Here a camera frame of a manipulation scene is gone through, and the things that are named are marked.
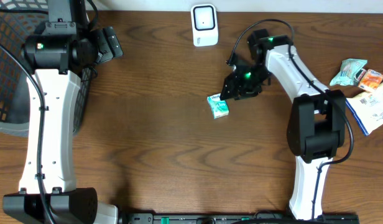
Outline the light blue tissue pack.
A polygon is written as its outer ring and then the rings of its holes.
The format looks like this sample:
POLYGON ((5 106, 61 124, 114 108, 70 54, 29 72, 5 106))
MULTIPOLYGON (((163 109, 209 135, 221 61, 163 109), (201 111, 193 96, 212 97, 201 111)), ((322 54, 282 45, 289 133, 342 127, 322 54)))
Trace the light blue tissue pack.
POLYGON ((215 94, 207 97, 207 102, 211 108, 214 119, 227 116, 229 109, 227 103, 224 100, 220 100, 221 94, 215 94))

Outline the large yellow snack bag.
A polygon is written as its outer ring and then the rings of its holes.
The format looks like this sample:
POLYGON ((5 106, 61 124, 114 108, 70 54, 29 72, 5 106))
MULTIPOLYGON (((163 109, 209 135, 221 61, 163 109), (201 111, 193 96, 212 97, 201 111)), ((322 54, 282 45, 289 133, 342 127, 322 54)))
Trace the large yellow snack bag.
POLYGON ((352 112, 365 136, 383 125, 383 82, 374 93, 362 92, 346 99, 346 106, 352 112))

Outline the small orange carton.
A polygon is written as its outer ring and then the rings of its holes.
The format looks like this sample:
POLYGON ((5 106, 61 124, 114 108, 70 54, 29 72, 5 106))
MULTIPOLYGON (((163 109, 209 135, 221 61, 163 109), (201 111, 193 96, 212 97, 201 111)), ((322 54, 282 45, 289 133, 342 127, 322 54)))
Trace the small orange carton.
POLYGON ((370 93, 375 92, 378 86, 383 81, 383 74, 369 69, 364 76, 360 79, 358 87, 364 91, 368 91, 370 93))

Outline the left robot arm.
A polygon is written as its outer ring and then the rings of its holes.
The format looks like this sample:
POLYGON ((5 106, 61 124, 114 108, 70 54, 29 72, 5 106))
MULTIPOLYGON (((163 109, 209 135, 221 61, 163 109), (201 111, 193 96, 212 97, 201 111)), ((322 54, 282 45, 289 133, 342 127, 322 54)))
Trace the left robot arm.
POLYGON ((82 72, 120 57, 112 27, 96 29, 86 1, 49 1, 48 20, 26 38, 19 66, 29 89, 27 156, 18 191, 2 200, 21 223, 121 222, 117 206, 100 202, 92 187, 79 188, 73 167, 73 124, 82 72))

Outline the teal snack packet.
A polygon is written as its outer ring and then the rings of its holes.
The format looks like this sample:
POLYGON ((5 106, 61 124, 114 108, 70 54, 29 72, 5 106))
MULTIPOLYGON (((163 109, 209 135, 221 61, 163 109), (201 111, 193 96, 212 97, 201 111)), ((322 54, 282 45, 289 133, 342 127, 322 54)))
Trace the teal snack packet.
POLYGON ((330 86, 353 86, 356 83, 356 75, 367 64, 367 60, 349 58, 343 60, 341 63, 340 71, 330 81, 330 86))

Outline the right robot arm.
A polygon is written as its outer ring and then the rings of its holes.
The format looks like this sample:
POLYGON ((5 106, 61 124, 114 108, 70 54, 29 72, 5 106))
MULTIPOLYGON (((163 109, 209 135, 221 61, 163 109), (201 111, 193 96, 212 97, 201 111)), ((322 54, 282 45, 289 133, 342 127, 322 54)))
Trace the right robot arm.
POLYGON ((271 77, 279 81, 292 103, 287 143, 295 156, 296 171, 288 208, 296 220, 316 220, 323 213, 327 170, 344 143, 346 98, 315 78, 287 35, 270 36, 265 29, 255 30, 247 44, 254 63, 232 54, 228 65, 233 71, 224 79, 219 97, 252 98, 271 77))

